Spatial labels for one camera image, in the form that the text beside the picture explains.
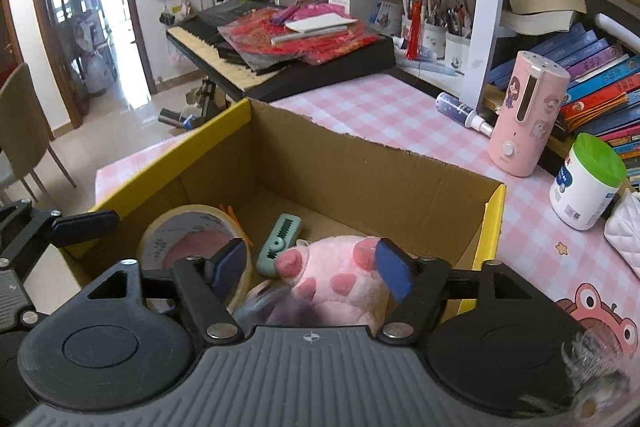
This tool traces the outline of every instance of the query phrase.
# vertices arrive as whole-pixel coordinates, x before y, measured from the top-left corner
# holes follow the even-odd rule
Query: baseboard
[[[189,73],[181,74],[180,76],[174,76],[169,80],[165,80],[160,84],[156,84],[156,87],[158,88],[158,92],[162,92],[168,89],[172,89],[172,87],[181,86],[182,84],[188,84],[189,82],[193,82],[194,80],[202,80],[206,76],[206,73],[200,70],[190,71]]]
[[[73,131],[74,126],[71,122],[65,123],[64,125],[58,127],[53,130],[54,138],[60,138],[61,136],[65,136],[66,133]]]

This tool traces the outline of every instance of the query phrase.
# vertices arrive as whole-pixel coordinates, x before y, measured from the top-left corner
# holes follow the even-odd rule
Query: pink humidifier
[[[571,75],[532,52],[518,52],[489,140],[489,158],[513,176],[529,176],[554,127]]]

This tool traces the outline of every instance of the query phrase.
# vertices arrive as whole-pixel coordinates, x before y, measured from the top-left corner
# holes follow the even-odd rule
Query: chair
[[[47,122],[25,63],[16,68],[0,89],[0,149],[0,200],[3,204],[10,203],[4,189],[17,181],[22,182],[33,201],[38,201],[24,179],[27,174],[31,175],[42,193],[52,199],[34,171],[47,151],[72,187],[76,188],[51,148]]]

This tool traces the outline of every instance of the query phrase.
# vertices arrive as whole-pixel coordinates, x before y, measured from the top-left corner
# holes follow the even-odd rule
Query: pink plush toy
[[[275,267],[292,294],[309,301],[324,325],[367,325],[385,318],[389,290],[376,270],[377,237],[328,237],[281,253]]]

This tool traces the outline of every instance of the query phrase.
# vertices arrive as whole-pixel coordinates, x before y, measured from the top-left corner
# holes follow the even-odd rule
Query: gray ribbed panel
[[[0,331],[16,327],[17,313],[30,303],[13,270],[0,271]]]
[[[205,352],[186,381],[136,409],[89,415],[39,406],[20,427],[496,427],[513,419],[471,409],[441,390],[410,349],[365,328],[258,327]]]

